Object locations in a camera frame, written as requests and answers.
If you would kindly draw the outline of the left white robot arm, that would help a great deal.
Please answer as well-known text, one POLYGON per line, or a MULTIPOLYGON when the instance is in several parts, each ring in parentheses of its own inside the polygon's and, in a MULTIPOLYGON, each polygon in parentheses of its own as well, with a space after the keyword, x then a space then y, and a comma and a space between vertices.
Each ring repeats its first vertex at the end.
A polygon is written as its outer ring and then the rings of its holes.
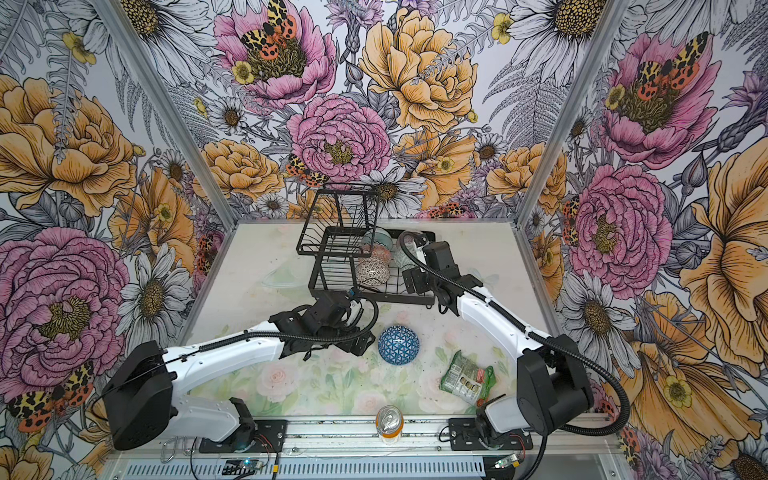
POLYGON ((325 293, 312 305, 278 312, 219 339, 169 348, 144 342, 102 394, 113 447, 129 451, 159 437, 183 437, 244 451, 259 433, 246 402, 200 398, 192 390, 248 366, 296 354, 310 357, 329 347, 361 356, 375 341, 379 315, 377 302, 361 293, 325 293))

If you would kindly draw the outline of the orange patterned bowl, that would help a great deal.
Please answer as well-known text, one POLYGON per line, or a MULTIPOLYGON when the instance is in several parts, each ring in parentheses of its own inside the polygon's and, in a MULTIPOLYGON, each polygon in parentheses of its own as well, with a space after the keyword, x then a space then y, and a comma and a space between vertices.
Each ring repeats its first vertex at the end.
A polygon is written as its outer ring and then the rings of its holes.
POLYGON ((392 252, 384 245, 374 243, 370 248, 371 257, 387 265, 392 261, 392 252))

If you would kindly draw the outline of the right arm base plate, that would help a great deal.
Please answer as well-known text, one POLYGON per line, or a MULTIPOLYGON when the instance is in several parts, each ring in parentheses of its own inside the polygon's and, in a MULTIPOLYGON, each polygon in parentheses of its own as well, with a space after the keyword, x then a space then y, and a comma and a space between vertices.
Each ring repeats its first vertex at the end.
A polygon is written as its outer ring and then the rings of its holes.
POLYGON ((452 451, 522 452, 533 448, 533 440, 528 432, 514 429, 499 433, 487 421, 479 418, 449 418, 447 427, 452 451))

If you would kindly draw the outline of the mint green bowl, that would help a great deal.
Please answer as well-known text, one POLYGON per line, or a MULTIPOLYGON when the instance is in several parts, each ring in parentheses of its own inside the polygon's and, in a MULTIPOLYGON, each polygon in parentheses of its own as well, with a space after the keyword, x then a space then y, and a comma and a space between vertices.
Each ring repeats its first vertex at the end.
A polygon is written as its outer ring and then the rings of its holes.
POLYGON ((388 250, 393 249, 394 241, 390 232, 384 228, 370 229, 363 235, 364 244, 380 245, 388 250))

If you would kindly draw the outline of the brown dotted bowl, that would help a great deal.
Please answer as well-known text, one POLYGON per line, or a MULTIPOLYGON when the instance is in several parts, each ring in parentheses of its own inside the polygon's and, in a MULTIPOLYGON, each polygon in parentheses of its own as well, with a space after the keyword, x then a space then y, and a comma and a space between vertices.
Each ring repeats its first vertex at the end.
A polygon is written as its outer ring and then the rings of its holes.
POLYGON ((387 262, 374 257, 361 258, 356 266, 357 281, 366 287, 377 288, 385 285, 390 278, 387 262))

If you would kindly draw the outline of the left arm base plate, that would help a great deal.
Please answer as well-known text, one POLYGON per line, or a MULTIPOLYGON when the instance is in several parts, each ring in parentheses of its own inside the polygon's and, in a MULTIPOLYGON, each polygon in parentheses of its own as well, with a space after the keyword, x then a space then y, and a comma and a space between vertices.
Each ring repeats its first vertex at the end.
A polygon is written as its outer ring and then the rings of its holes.
POLYGON ((202 454, 281 453, 287 435, 284 419, 255 420, 241 425, 225 440, 203 439, 198 446, 202 454))

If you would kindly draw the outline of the grey green patterned bowl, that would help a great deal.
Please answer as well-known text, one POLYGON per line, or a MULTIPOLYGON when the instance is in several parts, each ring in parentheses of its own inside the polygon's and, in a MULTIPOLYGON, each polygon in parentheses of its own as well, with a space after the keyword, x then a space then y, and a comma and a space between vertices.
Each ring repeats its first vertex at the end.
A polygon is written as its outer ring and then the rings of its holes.
POLYGON ((401 270, 407 270, 415 267, 413 261, 400 247, 396 247, 393 250, 391 265, 401 270))

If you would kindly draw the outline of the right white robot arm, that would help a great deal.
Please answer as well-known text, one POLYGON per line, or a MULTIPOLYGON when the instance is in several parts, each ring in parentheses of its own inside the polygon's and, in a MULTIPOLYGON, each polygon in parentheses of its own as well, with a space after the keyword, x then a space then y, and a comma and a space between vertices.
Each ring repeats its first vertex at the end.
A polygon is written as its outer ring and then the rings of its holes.
POLYGON ((478 429, 492 436, 532 430, 546 436, 590 410, 594 398, 575 344, 553 337, 504 307, 475 276, 463 274, 450 245, 406 231, 398 239, 412 267, 403 274, 410 293, 431 293, 441 313, 481 328, 516 362, 516 387, 479 409, 478 429))

